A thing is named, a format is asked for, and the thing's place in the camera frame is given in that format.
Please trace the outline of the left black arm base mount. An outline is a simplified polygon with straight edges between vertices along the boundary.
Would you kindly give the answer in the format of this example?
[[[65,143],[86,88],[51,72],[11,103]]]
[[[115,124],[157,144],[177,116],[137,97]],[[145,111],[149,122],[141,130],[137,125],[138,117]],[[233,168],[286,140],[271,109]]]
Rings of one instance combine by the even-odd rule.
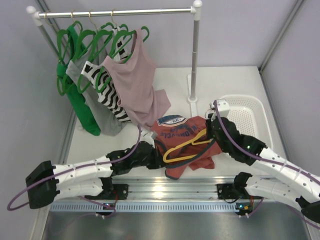
[[[129,193],[128,184],[114,184],[113,190],[103,190],[97,196],[85,195],[84,197],[89,200],[126,200]]]

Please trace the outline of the red tank top blue trim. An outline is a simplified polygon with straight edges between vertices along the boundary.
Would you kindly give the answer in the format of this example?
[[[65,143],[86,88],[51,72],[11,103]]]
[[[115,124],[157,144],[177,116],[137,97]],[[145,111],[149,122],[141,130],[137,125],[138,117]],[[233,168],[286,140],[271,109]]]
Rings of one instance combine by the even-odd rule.
[[[193,171],[215,168],[212,157],[222,153],[219,145],[206,142],[205,135],[191,143],[191,140],[206,128],[206,120],[201,116],[186,118],[181,115],[167,115],[154,122],[151,130],[157,134],[154,142],[160,154],[163,156],[173,149],[166,156],[167,160],[183,158],[165,164],[164,172],[167,178],[178,180],[186,168]]]

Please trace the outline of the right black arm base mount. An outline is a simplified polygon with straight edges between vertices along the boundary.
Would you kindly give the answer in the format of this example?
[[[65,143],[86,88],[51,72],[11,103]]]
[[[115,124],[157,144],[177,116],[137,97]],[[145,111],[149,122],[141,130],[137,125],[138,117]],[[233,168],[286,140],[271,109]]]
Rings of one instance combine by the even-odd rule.
[[[220,183],[216,185],[220,200],[249,199],[248,193],[243,187],[235,186],[233,183]]]

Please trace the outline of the yellow hanger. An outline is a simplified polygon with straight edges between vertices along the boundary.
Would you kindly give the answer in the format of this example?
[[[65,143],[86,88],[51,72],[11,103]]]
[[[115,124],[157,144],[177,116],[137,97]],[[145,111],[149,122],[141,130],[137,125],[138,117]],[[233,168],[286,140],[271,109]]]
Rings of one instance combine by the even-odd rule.
[[[205,129],[201,130],[194,138],[192,138],[186,142],[183,142],[183,143],[177,145],[176,147],[170,148],[169,150],[167,150],[164,153],[163,161],[166,164],[169,164],[169,163],[175,163],[175,162],[180,162],[180,161],[184,161],[184,160],[189,160],[189,159],[195,157],[196,155],[194,154],[194,155],[179,156],[176,158],[168,159],[168,156],[172,152],[177,151],[179,149],[185,149],[187,146],[198,146],[198,145],[203,145],[203,144],[209,144],[211,142],[211,140],[199,141],[199,139],[201,139],[202,137],[205,137],[206,135],[207,135],[207,129],[205,128]]]

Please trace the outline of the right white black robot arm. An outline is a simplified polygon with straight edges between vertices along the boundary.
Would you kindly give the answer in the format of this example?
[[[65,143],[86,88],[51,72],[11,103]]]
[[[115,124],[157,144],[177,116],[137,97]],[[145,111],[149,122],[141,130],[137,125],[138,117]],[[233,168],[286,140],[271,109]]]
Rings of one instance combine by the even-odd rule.
[[[207,119],[206,135],[237,162],[261,170],[276,181],[239,173],[233,182],[238,198],[248,195],[286,204],[313,222],[320,222],[320,178],[281,157],[261,140],[241,134],[225,117]]]

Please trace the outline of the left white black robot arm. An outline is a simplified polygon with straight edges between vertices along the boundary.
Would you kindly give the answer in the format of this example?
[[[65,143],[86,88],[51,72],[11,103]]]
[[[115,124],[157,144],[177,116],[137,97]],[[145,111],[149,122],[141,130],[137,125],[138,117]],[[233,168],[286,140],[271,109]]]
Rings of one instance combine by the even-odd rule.
[[[125,175],[133,168],[156,170],[164,166],[160,150],[146,141],[77,164],[44,161],[25,179],[28,205],[39,209],[78,196],[104,200],[113,194],[112,177]]]

